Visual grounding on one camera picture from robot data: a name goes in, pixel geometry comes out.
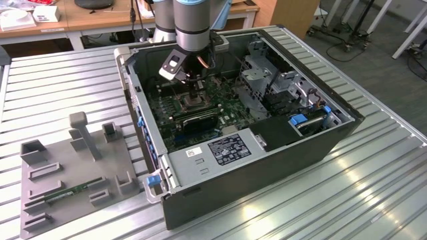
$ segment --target green circuit board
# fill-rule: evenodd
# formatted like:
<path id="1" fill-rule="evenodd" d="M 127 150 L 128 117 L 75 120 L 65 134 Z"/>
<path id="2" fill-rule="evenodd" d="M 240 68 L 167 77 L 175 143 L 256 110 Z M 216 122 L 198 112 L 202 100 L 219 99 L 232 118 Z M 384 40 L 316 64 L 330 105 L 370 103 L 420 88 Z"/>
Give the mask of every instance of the green circuit board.
<path id="1" fill-rule="evenodd" d="M 158 86 L 158 92 L 148 94 L 148 105 L 170 152 L 223 136 L 223 129 L 230 126 L 240 130 L 255 122 L 235 93 L 235 86 L 235 79 L 211 77 L 200 81 L 198 94 L 202 100 L 194 105 L 186 105 L 190 94 L 186 91 L 174 90 L 172 95 L 162 96 L 164 91 L 171 90 L 171 86 Z M 183 135 L 184 121 L 199 116 L 218 116 L 216 126 L 207 131 Z"/>

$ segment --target metal bracket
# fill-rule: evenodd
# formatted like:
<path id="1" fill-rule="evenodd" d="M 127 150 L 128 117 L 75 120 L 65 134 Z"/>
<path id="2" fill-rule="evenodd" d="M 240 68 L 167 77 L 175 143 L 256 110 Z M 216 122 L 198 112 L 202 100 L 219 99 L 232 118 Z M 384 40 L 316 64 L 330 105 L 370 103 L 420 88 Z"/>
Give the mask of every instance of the metal bracket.
<path id="1" fill-rule="evenodd" d="M 114 59 L 115 59 L 115 64 L 118 66 L 118 72 L 119 72 L 119 76 L 120 76 L 120 83 L 122 83 L 122 88 L 123 90 L 127 90 L 127 82 L 126 82 L 126 76 L 123 74 L 123 69 L 122 66 L 126 63 L 126 61 L 128 60 L 128 58 L 131 57 L 131 50 L 130 47 L 123 46 L 123 47 L 118 47 L 114 50 Z"/>
<path id="2" fill-rule="evenodd" d="M 148 186 L 148 178 L 154 177 L 154 176 L 162 176 L 160 173 L 162 173 L 162 168 L 158 169 L 156 171 L 154 171 L 151 174 L 148 174 L 142 180 L 143 185 L 144 185 L 146 194 L 147 194 L 147 200 L 152 204 L 159 203 L 162 201 L 162 197 L 166 196 L 167 194 L 170 194 L 168 192 L 164 192 L 164 193 L 156 195 L 154 188 Z"/>

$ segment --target blue latch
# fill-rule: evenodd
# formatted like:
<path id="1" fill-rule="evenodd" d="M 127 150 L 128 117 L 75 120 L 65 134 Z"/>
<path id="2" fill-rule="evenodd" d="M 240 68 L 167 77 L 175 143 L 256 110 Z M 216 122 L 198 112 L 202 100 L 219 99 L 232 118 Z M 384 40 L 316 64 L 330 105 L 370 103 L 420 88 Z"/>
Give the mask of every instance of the blue latch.
<path id="1" fill-rule="evenodd" d="M 332 112 L 332 110 L 331 110 L 331 108 L 328 106 L 324 106 L 323 110 L 326 111 L 327 114 L 330 114 L 330 112 Z"/>
<path id="2" fill-rule="evenodd" d="M 143 116 L 140 116 L 139 119 L 138 119 L 138 126 L 139 127 L 144 126 Z"/>
<path id="3" fill-rule="evenodd" d="M 148 187 L 152 187 L 162 183 L 160 175 L 154 175 L 147 178 Z"/>
<path id="4" fill-rule="evenodd" d="M 304 116 L 304 114 L 298 114 L 291 117 L 291 123 L 294 124 L 294 126 L 303 122 L 307 122 L 307 117 Z"/>

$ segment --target white sticker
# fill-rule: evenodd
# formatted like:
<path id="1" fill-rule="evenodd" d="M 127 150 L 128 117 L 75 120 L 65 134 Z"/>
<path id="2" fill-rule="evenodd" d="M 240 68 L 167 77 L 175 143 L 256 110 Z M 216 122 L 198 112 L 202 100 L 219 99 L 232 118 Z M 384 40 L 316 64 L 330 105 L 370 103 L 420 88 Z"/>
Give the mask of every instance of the white sticker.
<path id="1" fill-rule="evenodd" d="M 49 33 L 49 32 L 60 32 L 60 31 L 64 31 L 64 30 L 65 30 L 64 28 L 51 28 L 51 29 L 40 30 L 40 32 Z"/>
<path id="2" fill-rule="evenodd" d="M 202 153 L 202 148 L 200 147 L 192 148 L 187 150 L 186 153 L 187 153 L 187 157 L 196 156 L 198 154 Z"/>

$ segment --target gray floor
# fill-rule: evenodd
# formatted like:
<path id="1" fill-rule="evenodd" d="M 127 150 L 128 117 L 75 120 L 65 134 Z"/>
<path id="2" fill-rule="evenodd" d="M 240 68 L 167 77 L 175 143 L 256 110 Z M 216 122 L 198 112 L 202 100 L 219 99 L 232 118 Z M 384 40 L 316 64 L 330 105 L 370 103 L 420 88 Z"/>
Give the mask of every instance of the gray floor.
<path id="1" fill-rule="evenodd" d="M 331 26 L 339 22 L 340 15 L 350 1 L 342 1 Z M 323 9 L 330 11 L 334 2 L 335 0 L 322 0 Z M 364 3 L 359 3 L 351 16 L 348 23 L 352 27 L 356 25 L 355 23 L 364 6 Z M 379 10 L 372 8 L 362 26 L 363 30 L 368 29 L 378 13 Z M 407 67 L 407 53 L 398 60 L 394 60 L 391 57 L 408 37 L 403 32 L 407 26 L 408 22 L 386 15 L 371 35 L 372 44 L 364 53 L 351 62 L 339 62 L 327 56 L 326 50 L 332 44 L 340 42 L 338 39 L 316 33 L 312 37 L 307 36 L 304 41 L 404 120 L 427 135 L 427 82 L 410 71 Z M 427 35 L 420 33 L 415 42 L 420 43 L 426 38 Z M 355 49 L 352 52 L 346 53 L 342 49 L 334 48 L 330 54 L 335 58 L 344 60 L 350 59 L 358 51 Z M 423 57 L 422 62 L 427 67 L 427 56 Z M 423 73 L 416 63 L 411 62 L 411 67 L 418 73 Z"/>

